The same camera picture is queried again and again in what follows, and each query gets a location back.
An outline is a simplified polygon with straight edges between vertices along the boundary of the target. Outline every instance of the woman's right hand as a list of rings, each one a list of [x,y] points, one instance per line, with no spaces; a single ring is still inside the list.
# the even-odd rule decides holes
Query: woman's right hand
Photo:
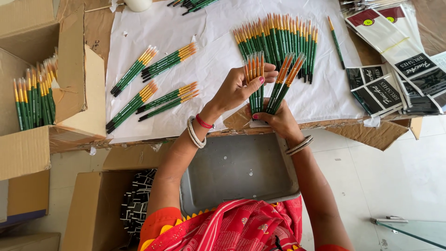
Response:
[[[264,109],[267,107],[269,98],[264,98]],[[252,116],[254,119],[260,119],[266,121],[271,128],[273,128],[281,138],[286,139],[288,142],[303,142],[305,140],[298,123],[293,117],[286,101],[283,100],[279,106],[275,115],[269,113],[255,113],[251,114],[250,104],[245,108],[247,115]]]

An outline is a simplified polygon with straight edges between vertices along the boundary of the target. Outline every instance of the white paper sheet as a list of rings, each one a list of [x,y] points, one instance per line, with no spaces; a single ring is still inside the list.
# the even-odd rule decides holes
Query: white paper sheet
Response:
[[[107,121],[144,87],[138,76],[117,98],[110,94],[113,86],[148,45],[157,46],[160,50],[149,63],[152,64],[163,58],[165,53],[189,44],[195,35],[198,52],[156,77],[159,90],[150,100],[194,81],[198,81],[200,95],[143,122],[137,121],[140,114],[132,115],[109,135],[109,138],[114,138],[112,143],[180,135],[186,128],[187,118],[197,114],[214,96],[229,70],[242,66],[243,58],[232,29],[257,17],[264,18],[267,13],[299,15],[311,18],[313,24],[319,25],[313,84],[296,80],[285,98],[296,120],[310,122],[364,115],[364,110],[350,93],[347,75],[341,68],[326,20],[330,15],[336,27],[345,64],[360,66],[337,0],[220,0],[204,10],[182,16],[185,10],[178,6],[167,7],[162,1],[153,3],[145,12],[134,13],[126,7],[122,13],[116,13],[107,67]],[[271,90],[272,85],[268,85],[265,96],[269,96]],[[223,120],[239,108],[225,113],[216,122],[216,130],[224,129]]]

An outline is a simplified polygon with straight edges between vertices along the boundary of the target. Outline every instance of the red thread bracelet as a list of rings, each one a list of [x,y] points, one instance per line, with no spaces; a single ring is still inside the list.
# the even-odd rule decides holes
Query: red thread bracelet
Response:
[[[214,127],[214,125],[209,125],[209,124],[207,124],[206,122],[204,122],[204,121],[198,116],[198,114],[197,114],[197,116],[195,116],[195,118],[197,119],[197,122],[198,122],[202,127],[204,127],[204,128],[211,129],[211,128]]]

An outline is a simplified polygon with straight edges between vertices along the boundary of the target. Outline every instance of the patterned red cloth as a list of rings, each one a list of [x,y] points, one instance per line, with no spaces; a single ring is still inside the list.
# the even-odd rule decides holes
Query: patterned red cloth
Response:
[[[276,207],[264,201],[228,201],[215,211],[172,227],[145,250],[269,251],[276,247],[275,235],[283,250],[294,250],[302,237],[301,217],[301,197],[280,202]],[[141,233],[141,242],[147,239]]]

